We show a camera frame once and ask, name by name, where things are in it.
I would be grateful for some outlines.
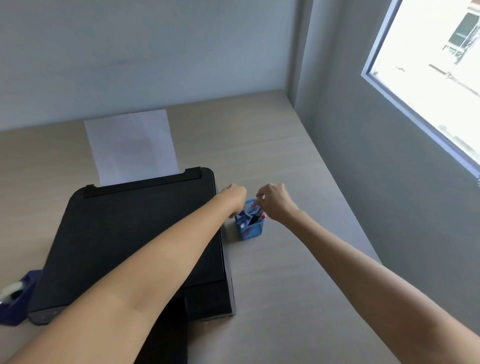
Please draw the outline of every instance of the wooden table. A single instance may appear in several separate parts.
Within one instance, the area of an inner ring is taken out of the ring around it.
[[[180,171],[209,167],[248,196],[283,182],[323,226],[378,259],[283,92],[167,108]],[[0,133],[0,287],[41,268],[71,194],[98,175],[82,121]],[[396,363],[308,250],[267,221],[227,222],[237,315],[190,327],[189,363]],[[0,327],[0,362],[42,328]]]

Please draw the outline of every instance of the sheet of paper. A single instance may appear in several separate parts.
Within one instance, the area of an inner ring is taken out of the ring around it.
[[[166,110],[85,121],[100,185],[179,173]]]

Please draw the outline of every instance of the person's right arm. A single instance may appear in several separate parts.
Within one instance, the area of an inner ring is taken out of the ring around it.
[[[310,250],[359,315],[402,363],[480,363],[480,337],[375,260],[336,237],[290,199],[262,187],[255,203]]]

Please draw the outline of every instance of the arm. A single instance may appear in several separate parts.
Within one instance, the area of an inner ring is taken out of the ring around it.
[[[9,364],[131,364],[150,329],[246,190],[232,185],[79,297]]]
[[[255,203],[310,250],[359,315],[403,363],[478,363],[480,338],[435,302],[301,211],[285,187]]]

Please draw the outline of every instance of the person's left arm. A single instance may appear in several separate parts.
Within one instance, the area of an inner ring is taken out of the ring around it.
[[[231,185],[99,280],[8,364],[131,364],[224,221],[245,203]]]

